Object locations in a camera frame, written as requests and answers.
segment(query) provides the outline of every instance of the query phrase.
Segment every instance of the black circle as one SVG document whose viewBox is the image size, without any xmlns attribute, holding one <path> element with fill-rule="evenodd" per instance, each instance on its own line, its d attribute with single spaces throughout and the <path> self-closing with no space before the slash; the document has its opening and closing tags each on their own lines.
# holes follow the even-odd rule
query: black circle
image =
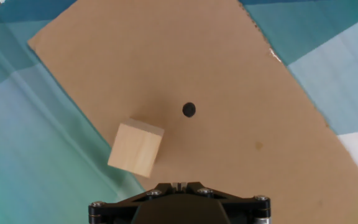
<svg viewBox="0 0 358 224">
<path fill-rule="evenodd" d="M 183 105 L 182 112 L 186 117 L 191 118 L 196 113 L 196 106 L 194 103 L 187 103 Z"/>
</svg>

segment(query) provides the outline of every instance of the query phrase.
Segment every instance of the wooden block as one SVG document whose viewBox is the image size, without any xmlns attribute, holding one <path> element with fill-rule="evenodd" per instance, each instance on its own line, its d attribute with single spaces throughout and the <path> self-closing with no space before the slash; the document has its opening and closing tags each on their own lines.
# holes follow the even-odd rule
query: wooden block
<svg viewBox="0 0 358 224">
<path fill-rule="evenodd" d="M 134 119 L 121 123 L 108 165 L 150 177 L 163 133 L 162 128 Z"/>
</svg>

